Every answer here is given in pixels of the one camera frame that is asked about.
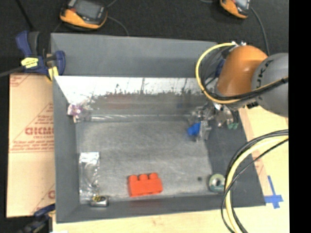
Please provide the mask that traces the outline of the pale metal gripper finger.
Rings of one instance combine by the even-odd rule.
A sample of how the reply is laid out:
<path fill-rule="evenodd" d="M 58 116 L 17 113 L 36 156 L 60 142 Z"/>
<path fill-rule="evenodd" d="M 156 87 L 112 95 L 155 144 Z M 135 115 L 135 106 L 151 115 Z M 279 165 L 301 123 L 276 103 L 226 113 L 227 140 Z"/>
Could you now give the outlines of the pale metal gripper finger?
<path fill-rule="evenodd" d="M 191 111 L 189 123 L 199 123 L 206 120 L 206 111 L 203 109 L 195 109 Z"/>
<path fill-rule="evenodd" d="M 208 140 L 212 127 L 208 121 L 202 121 L 200 126 L 200 139 Z"/>

